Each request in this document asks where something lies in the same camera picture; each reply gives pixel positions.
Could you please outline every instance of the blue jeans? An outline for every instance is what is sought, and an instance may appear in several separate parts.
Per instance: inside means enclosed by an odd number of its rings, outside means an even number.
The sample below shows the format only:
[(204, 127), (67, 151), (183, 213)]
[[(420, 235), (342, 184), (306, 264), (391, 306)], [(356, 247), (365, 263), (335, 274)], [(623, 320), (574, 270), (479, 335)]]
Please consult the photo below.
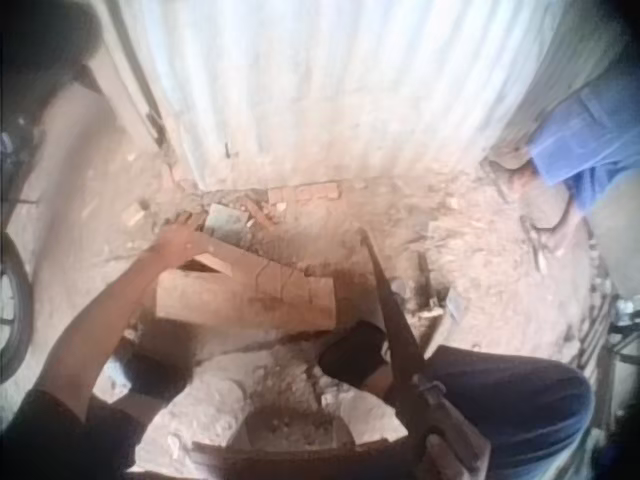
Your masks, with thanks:
[(593, 410), (584, 376), (552, 360), (440, 347), (425, 373), (491, 442), (489, 479), (538, 478), (579, 438)]

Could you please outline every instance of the person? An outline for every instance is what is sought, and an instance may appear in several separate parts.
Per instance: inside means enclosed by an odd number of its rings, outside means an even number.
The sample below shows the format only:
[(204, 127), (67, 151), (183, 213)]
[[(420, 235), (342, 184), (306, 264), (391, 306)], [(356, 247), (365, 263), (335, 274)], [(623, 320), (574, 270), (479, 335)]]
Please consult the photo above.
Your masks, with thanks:
[[(180, 215), (63, 331), (2, 433), (3, 478), (135, 475), (127, 470), (136, 445), (153, 417), (185, 388), (188, 372), (134, 353), (123, 363), (131, 382), (126, 395), (107, 405), (92, 390), (145, 290), (165, 269), (208, 251), (208, 237), (196, 231), (201, 222), (201, 216)], [(380, 354), (384, 339), (378, 327), (359, 321), (322, 353), (320, 368), (393, 406), (393, 378)], [(536, 478), (576, 442), (591, 415), (586, 379), (550, 360), (440, 347), (427, 359), (424, 375), (445, 386), (448, 401), (491, 443), (488, 478)], [(426, 450), (446, 455), (445, 447), (429, 441)]]
[(559, 104), (515, 156), (526, 159), (516, 169), (504, 168), (498, 159), (485, 166), (504, 198), (519, 198), (538, 179), (549, 186), (564, 183), (569, 191), (556, 225), (533, 228), (536, 247), (562, 255), (602, 195), (621, 178), (640, 170), (637, 59), (624, 53), (600, 77)]

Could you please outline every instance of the dirt ground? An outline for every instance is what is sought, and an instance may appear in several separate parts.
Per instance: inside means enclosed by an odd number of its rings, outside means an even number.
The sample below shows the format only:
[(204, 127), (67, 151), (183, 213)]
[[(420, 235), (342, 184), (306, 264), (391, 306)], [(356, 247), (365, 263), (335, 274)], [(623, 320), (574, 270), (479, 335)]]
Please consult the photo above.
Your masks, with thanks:
[[(36, 316), (27, 360), (0, 389), (3, 421), (33, 384), (62, 329), (149, 245), (165, 218), (214, 201), (233, 205), (238, 194), (203, 194), (188, 181), (168, 181), (162, 166), (171, 156), (138, 153), (104, 100), (80, 86), (62, 92), (44, 125), (38, 167), (23, 193), (38, 204), (21, 205), (9, 228), (32, 275)], [(356, 235), (365, 227), (395, 284), (410, 288), (424, 277), (415, 260), (422, 252), (440, 296), (454, 289), (463, 299), (463, 318), (449, 322), (439, 342), (567, 362), (577, 355), (593, 273), (586, 229), (543, 276), (521, 231), (520, 207), (505, 204), (479, 170), (434, 166), (422, 178), (350, 180), (340, 182), (340, 189), (338, 200), (287, 204), (274, 213), (273, 231), (256, 222), (243, 239), (244, 248), (271, 260), (333, 275), (339, 331), (358, 318), (381, 321), (371, 267)], [(540, 198), (541, 192), (533, 195)], [(243, 193), (266, 200), (264, 191)], [(553, 224), (562, 208), (562, 193), (549, 195), (525, 205), (537, 208), (540, 224)], [(123, 212), (141, 200), (148, 207), (144, 217), (126, 226)], [(412, 319), (421, 336), (428, 322)], [(273, 448), (335, 444), (333, 417), (346, 422), (356, 442), (403, 433), (381, 402), (332, 381), (315, 366), (318, 352), (339, 332), (284, 336), (145, 321), (138, 333), (154, 354), (181, 361), (185, 351), (193, 351), (197, 360), (192, 383), (154, 420), (139, 446), (140, 468), (193, 475), (180, 445), (227, 444), (247, 414), (267, 407), (327, 414), (313, 428), (273, 416), (270, 440), (263, 441)], [(176, 339), (189, 348), (177, 348)], [(96, 394), (112, 400), (121, 393), (104, 373)]]

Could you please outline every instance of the corrugated metal wall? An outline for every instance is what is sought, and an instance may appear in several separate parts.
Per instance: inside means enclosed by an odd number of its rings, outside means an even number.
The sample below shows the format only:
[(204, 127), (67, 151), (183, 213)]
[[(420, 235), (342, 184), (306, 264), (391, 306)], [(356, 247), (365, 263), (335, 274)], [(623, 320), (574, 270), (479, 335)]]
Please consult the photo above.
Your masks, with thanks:
[[(570, 0), (119, 4), (169, 141), (204, 189), (472, 165), (539, 80), (553, 39), (572, 25), (567, 12), (582, 8)], [(617, 45), (618, 29), (601, 23), (599, 41)], [(562, 43), (557, 62), (578, 51), (598, 65), (615, 55), (587, 52), (582, 37)], [(554, 62), (543, 66), (563, 67)]]

